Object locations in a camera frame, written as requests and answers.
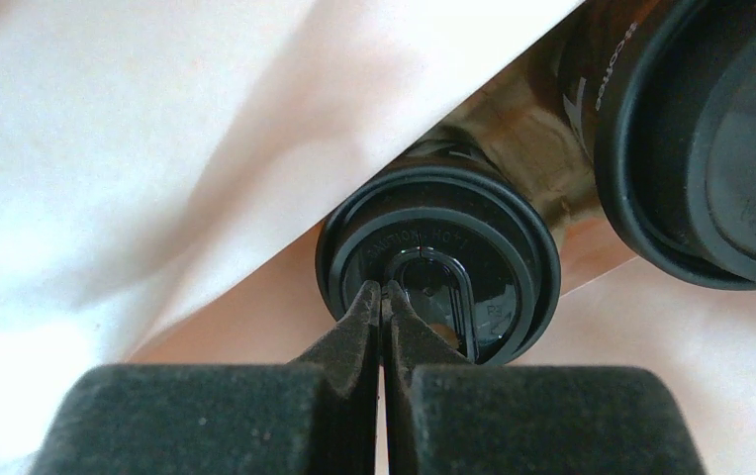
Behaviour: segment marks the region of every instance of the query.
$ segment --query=black cup lid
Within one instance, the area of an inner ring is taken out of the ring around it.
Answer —
[[[398,159],[327,218],[317,248],[321,293],[339,319],[365,280],[396,280],[470,360],[506,363],[552,317],[555,243],[485,160],[449,145],[432,151]]]
[[[624,240],[664,270],[753,289],[756,1],[669,4],[607,91],[598,188]]]

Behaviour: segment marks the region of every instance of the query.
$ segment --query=black plastic lid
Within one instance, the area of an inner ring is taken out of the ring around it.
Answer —
[[[616,65],[595,148],[620,235],[689,282],[756,288],[756,1],[664,2]]]
[[[366,280],[397,280],[419,316],[476,363],[506,363],[543,333],[558,301],[555,243],[482,153],[423,142],[327,219],[317,248],[341,318]]]

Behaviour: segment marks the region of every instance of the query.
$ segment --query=wrinkled fabric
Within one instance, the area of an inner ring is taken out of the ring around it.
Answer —
[[[0,473],[577,3],[0,0]]]

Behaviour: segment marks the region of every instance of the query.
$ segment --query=white cloth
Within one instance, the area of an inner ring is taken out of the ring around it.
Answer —
[[[0,473],[577,3],[0,0]]]
[[[568,292],[516,364],[647,368],[678,401],[709,474],[756,475],[756,292],[686,284],[632,259],[607,223],[576,228],[561,252]],[[272,363],[300,354],[333,325],[315,284],[316,239],[316,230],[298,239],[136,360]],[[376,473],[385,474],[383,425],[378,438]]]

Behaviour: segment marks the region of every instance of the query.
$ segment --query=white fabric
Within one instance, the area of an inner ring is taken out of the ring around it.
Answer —
[[[576,3],[0,0],[0,473]]]
[[[333,325],[315,285],[316,240],[316,230],[298,239],[136,361],[271,363],[300,354]],[[678,281],[633,259],[603,222],[572,229],[561,254],[569,292],[516,364],[648,368],[674,394],[709,474],[756,475],[756,292]],[[378,438],[376,473],[386,474],[383,426]]]

